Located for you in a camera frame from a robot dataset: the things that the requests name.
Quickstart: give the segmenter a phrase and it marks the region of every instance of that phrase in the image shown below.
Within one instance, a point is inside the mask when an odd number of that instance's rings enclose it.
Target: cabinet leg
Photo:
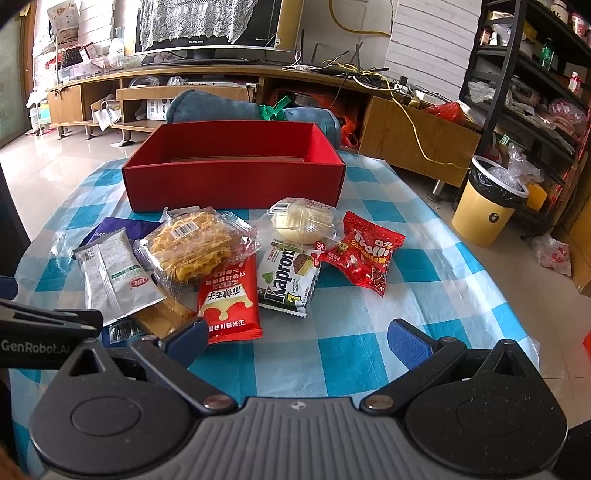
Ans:
[[[95,136],[92,134],[92,127],[90,125],[86,125],[84,127],[84,131],[86,132],[86,139],[91,140]]]
[[[120,147],[129,147],[133,145],[135,142],[131,140],[131,130],[122,130],[123,132],[123,141],[119,144]]]
[[[438,180],[437,183],[435,184],[433,191],[427,194],[427,197],[429,198],[429,200],[431,200],[432,202],[435,202],[435,203],[441,203],[441,201],[443,200],[441,198],[441,193],[443,191],[444,186],[445,186],[445,182]]]

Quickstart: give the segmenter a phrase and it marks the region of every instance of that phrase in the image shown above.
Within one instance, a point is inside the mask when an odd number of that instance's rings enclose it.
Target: black trash bag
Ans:
[[[481,166],[485,169],[493,167],[486,163],[481,163]],[[527,202],[527,198],[523,198],[519,195],[508,190],[509,187],[503,188],[498,183],[492,181],[489,177],[484,175],[472,162],[470,166],[470,173],[468,174],[468,180],[474,189],[487,200],[496,203],[506,208],[519,208]]]

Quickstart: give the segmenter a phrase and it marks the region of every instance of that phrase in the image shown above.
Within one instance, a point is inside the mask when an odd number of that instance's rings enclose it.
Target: green bottle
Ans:
[[[552,39],[549,38],[548,41],[544,43],[544,48],[542,48],[540,65],[542,65],[544,70],[550,70],[552,60],[554,60],[554,49],[552,48]]]

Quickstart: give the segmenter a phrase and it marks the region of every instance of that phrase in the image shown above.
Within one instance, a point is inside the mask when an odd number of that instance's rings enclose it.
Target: red logo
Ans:
[[[129,282],[129,286],[131,288],[141,287],[142,285],[145,285],[149,281],[150,281],[150,279],[148,277],[135,277]]]

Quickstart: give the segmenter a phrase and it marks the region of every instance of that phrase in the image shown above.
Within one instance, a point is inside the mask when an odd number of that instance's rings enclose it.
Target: white jar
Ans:
[[[554,0],[550,11],[568,25],[569,12],[566,10],[566,4],[562,0]]]

